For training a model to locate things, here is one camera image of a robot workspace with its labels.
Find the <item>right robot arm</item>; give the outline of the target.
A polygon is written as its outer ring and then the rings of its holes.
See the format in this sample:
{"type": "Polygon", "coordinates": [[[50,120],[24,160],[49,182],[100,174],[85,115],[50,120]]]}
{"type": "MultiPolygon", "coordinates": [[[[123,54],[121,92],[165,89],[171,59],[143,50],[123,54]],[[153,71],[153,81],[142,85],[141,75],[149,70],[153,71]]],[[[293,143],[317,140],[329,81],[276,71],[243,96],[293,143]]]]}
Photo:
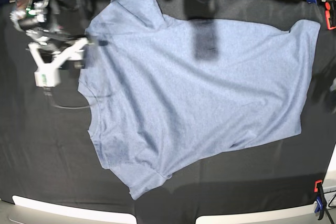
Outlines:
{"type": "Polygon", "coordinates": [[[66,61],[80,62],[90,66],[97,57],[92,54],[94,46],[90,35],[70,35],[57,22],[57,15],[64,9],[78,12],[81,25],[93,17],[92,0],[16,0],[10,18],[19,31],[31,37],[29,51],[38,67],[49,66],[59,59],[61,67],[66,61]]]}

